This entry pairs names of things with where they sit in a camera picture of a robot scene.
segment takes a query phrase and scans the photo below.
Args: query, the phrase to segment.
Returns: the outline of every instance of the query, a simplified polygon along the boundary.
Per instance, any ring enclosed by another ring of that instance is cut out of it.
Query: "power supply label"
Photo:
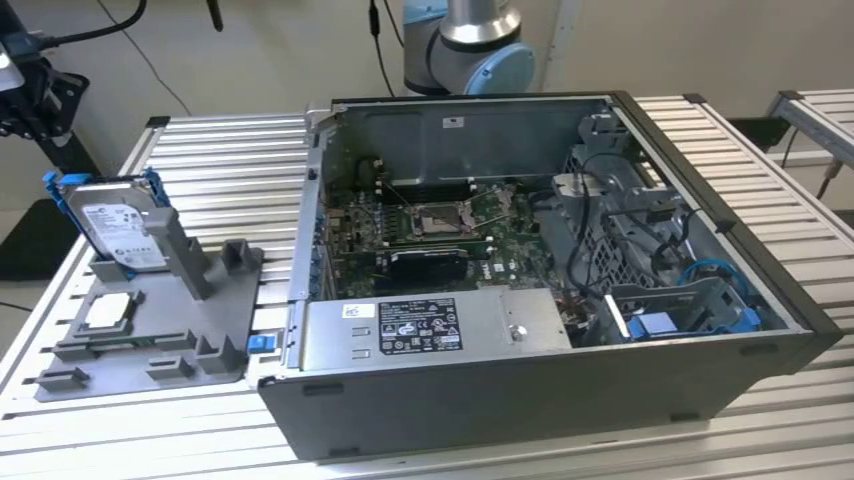
[[[379,350],[386,355],[464,349],[453,298],[379,304]]]

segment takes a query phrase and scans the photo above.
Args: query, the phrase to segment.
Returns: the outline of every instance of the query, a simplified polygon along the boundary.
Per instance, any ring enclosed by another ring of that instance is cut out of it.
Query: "blue latch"
[[[680,331],[677,325],[665,312],[634,315],[626,322],[629,340],[664,340],[668,338],[706,337],[725,333],[749,333],[760,331],[762,320],[753,308],[742,309],[738,320],[732,325],[718,325],[712,330],[700,332]]]
[[[249,353],[273,353],[277,351],[275,335],[253,335],[246,345]]]
[[[77,187],[86,185],[93,180],[93,175],[89,173],[67,173],[59,181],[61,187]]]

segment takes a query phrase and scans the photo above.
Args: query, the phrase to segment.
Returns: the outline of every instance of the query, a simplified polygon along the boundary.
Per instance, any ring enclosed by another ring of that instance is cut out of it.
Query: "slotted aluminum table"
[[[769,116],[782,117],[850,168],[854,168],[854,90],[780,93]]]
[[[306,463],[249,387],[279,352],[253,357],[249,382],[34,400],[43,348],[63,337],[93,281],[79,241],[0,364],[0,477],[853,478],[854,232],[706,104],[640,103],[849,334],[801,373],[760,382],[709,423]],[[241,236],[266,249],[255,332],[286,323],[303,135],[297,115],[173,119],[146,130],[123,169],[158,168],[206,248]]]

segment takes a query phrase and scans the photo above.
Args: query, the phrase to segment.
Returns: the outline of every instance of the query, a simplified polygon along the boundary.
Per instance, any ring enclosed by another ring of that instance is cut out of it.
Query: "motherboard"
[[[378,192],[330,200],[337,298],[494,285],[562,290],[532,194],[518,185],[472,184],[453,192],[385,185]],[[419,201],[431,197],[441,201]]]

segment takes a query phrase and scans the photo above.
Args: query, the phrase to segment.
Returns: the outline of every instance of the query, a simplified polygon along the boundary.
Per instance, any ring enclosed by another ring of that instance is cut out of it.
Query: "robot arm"
[[[406,0],[405,84],[422,95],[525,92],[534,51],[508,0]]]

